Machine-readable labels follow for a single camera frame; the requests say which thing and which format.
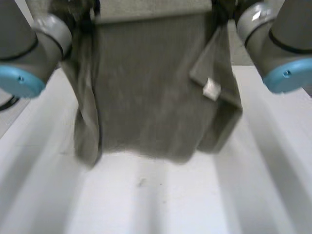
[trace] black band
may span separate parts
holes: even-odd
[[[275,19],[271,19],[271,20],[269,20],[269,21],[263,22],[263,23],[259,24],[255,29],[253,29],[253,31],[248,35],[248,37],[247,37],[246,40],[245,40],[245,44],[244,44],[245,48],[247,48],[247,44],[248,44],[249,39],[252,37],[252,35],[254,34],[254,32],[255,32],[258,28],[260,28],[261,26],[263,26],[263,25],[265,25],[265,24],[267,24],[267,23],[271,23],[271,22],[273,22],[274,20],[275,20]]]
[[[62,58],[64,57],[63,48],[61,47],[60,43],[59,43],[57,40],[55,40],[52,36],[50,36],[49,34],[46,34],[46,33],[42,32],[42,31],[36,31],[36,33],[44,34],[44,35],[47,36],[49,39],[51,39],[51,40],[58,46],[58,48],[59,48],[59,50],[60,50],[60,52],[61,52],[61,54],[62,54]]]
[[[269,31],[269,37],[275,45],[282,48],[283,50],[289,51],[289,52],[294,53],[294,54],[300,54],[300,55],[312,54],[312,49],[301,50],[301,49],[296,49],[296,48],[293,48],[293,47],[290,47],[288,45],[281,43],[278,39],[276,39],[274,37],[274,35],[272,33],[272,29],[270,29],[270,31]]]
[[[0,111],[5,111],[10,107],[14,106],[20,99],[18,97],[12,96],[6,103],[0,106]]]
[[[7,62],[7,61],[16,60],[16,59],[18,59],[18,58],[28,54],[29,52],[31,52],[33,49],[36,48],[37,45],[38,45],[38,38],[36,37],[35,43],[28,50],[26,50],[26,51],[24,51],[24,52],[22,52],[22,53],[20,53],[18,55],[14,55],[14,56],[11,56],[11,57],[8,57],[8,58],[0,58],[0,61]]]

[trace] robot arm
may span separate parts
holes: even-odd
[[[52,0],[49,14],[30,27],[14,0],[0,1],[0,88],[13,95],[0,111],[41,93],[69,52],[77,23],[92,8],[99,11],[97,2]]]

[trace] blue end cap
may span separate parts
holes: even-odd
[[[272,93],[286,93],[312,84],[312,58],[279,66],[263,82]]]
[[[19,98],[35,98],[45,88],[45,84],[22,69],[0,66],[0,88]]]

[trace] white surface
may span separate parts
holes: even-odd
[[[89,171],[73,158],[77,102],[58,70],[0,140],[0,233],[310,234],[312,101],[234,71],[245,112],[218,155],[114,153]]]

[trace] gray robot arm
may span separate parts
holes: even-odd
[[[237,33],[273,93],[312,83],[312,1],[286,0],[274,15],[261,0],[241,0]]]
[[[4,107],[41,93],[69,52],[73,29],[96,2],[52,0],[49,14],[30,27],[14,0],[0,1],[0,88],[13,95]]]

